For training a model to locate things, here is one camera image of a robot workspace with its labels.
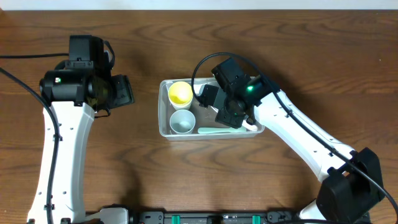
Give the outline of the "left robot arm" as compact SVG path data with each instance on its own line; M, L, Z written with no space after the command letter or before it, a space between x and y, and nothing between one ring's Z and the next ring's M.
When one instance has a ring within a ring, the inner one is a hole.
M129 210L122 205L89 215L83 201L86 145L95 114L134 102L128 77L111 74L114 63L108 41L72 35L69 58L41 79L44 150L28 223L129 223Z

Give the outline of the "pink plastic fork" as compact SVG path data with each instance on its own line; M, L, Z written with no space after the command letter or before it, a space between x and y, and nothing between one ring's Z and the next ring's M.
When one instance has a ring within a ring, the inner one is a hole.
M210 106L210 108L217 113L218 109ZM248 131L257 131L259 128L256 125L250 125L249 123L246 122L246 120L243 121L242 126L245 127Z

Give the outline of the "yellow cup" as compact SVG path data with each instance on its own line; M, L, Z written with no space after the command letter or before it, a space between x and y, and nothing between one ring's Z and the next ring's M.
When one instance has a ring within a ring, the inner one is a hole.
M192 87L187 82L175 82L168 90L169 101L176 110L188 110L192 104Z

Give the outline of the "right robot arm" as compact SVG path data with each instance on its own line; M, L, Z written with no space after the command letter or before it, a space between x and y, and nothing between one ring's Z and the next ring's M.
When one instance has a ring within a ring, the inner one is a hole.
M264 75L216 76L216 85L194 86L200 106L217 109L216 121L233 128L258 122L290 146L321 183L316 199L294 223L356 223L387 197L378 156L355 151L304 115Z

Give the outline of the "pale grey cup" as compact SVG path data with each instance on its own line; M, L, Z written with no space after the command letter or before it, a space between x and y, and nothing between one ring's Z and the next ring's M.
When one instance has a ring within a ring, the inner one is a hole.
M178 110L170 117L170 127L176 134L191 134L196 125L196 118L189 110Z

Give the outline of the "mint green spoon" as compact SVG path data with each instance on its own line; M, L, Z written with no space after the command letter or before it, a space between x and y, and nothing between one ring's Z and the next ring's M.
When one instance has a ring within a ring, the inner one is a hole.
M241 133L246 132L245 127L240 128L198 128L198 134Z

